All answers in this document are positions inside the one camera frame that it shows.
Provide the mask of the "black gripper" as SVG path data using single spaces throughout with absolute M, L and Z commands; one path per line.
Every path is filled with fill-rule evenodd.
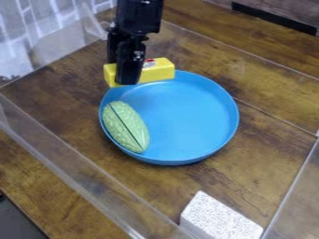
M 162 0 L 117 0 L 116 16 L 106 31 L 106 62 L 117 64 L 120 85 L 138 83 L 145 54 L 141 42 L 148 34 L 160 31 L 161 12 Z

